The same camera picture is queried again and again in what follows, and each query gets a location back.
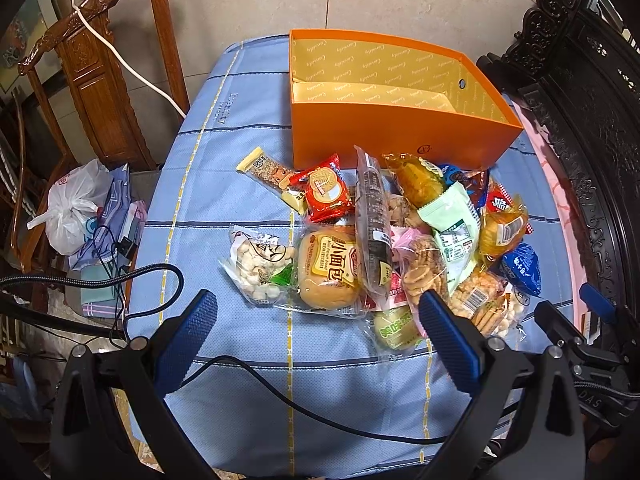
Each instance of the pile of snacks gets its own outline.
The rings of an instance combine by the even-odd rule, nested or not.
[[[287,245],[231,229],[222,266],[244,297],[362,318],[378,349],[403,352],[427,336],[417,307],[434,290],[484,336],[506,336],[529,297],[540,294],[538,258],[523,241],[532,229],[522,200],[489,170],[438,167],[409,154],[382,156],[390,183],[380,161],[354,148],[354,188],[336,154],[300,172],[261,148],[240,162],[238,171],[277,194],[305,225]]]

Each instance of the screw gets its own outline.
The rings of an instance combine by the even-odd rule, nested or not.
[[[546,348],[546,351],[549,352],[549,355],[551,355],[553,359],[559,359],[562,357],[562,350],[559,349],[556,345],[549,346],[548,348]]]
[[[146,337],[135,337],[129,343],[129,348],[131,348],[132,350],[144,350],[146,348],[147,342],[148,339]]]
[[[84,346],[84,345],[76,345],[72,349],[71,355],[73,357],[82,357],[84,355],[84,352],[86,352],[86,346]]]
[[[505,346],[504,341],[499,337],[490,337],[487,344],[489,345],[489,348],[491,350],[495,350],[496,352],[499,352],[500,350],[504,350],[504,346]]]

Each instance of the wooden chair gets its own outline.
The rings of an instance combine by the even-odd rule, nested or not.
[[[78,5],[87,22],[111,43],[113,43],[113,36],[108,29],[108,9],[118,1],[84,0]],[[175,42],[169,0],[151,0],[151,5],[170,93],[178,106],[187,113],[190,104]],[[38,214],[47,209],[47,197],[52,184],[78,166],[35,70],[36,63],[42,55],[52,49],[55,49],[61,59],[82,126],[100,161],[108,168],[115,168],[125,162],[130,164],[133,171],[156,168],[131,107],[118,61],[109,49],[82,25],[74,11],[49,28],[36,42],[29,56],[18,65],[18,72],[29,78],[47,126],[62,154],[47,183],[47,189],[41,197]],[[23,155],[24,153],[20,154],[19,194],[24,192]],[[18,208],[14,210],[12,230],[14,241],[17,240],[17,218],[19,218]],[[14,252],[24,272],[29,272],[33,267],[33,254],[43,232],[44,224],[33,228],[29,231],[21,248],[17,247],[17,242],[15,246],[12,242],[12,248],[15,247]]]

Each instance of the blue tablecloth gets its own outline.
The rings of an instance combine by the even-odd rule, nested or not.
[[[167,261],[182,269],[184,291],[165,318],[178,315],[201,288],[218,297],[218,321],[190,373],[210,357],[232,354],[299,404],[341,424],[415,438],[448,434],[469,396],[455,389],[429,343],[404,360],[378,364],[356,322],[252,308],[218,263],[228,257],[230,225],[289,237],[290,210],[235,169],[255,146],[290,163],[287,53],[287,36],[273,36],[235,44],[220,57],[162,169],[136,265]],[[572,288],[558,212],[524,132],[500,158],[494,175],[529,208],[534,233],[527,242],[540,258],[542,296],[571,319]],[[300,229],[299,219],[293,221]],[[171,274],[137,278],[130,311],[158,306],[175,286]],[[510,344],[541,351],[548,340],[531,315],[523,323],[526,338]],[[160,320],[134,319],[129,334],[150,336]],[[437,451],[437,446],[370,440],[319,424],[228,365],[211,367],[166,402],[208,463],[245,475],[343,478],[427,461]],[[134,430],[141,438],[135,423]]]

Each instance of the cardboard box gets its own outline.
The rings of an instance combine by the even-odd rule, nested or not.
[[[522,131],[500,93],[464,54],[352,30],[290,32],[293,163],[303,170],[357,144],[485,170]]]

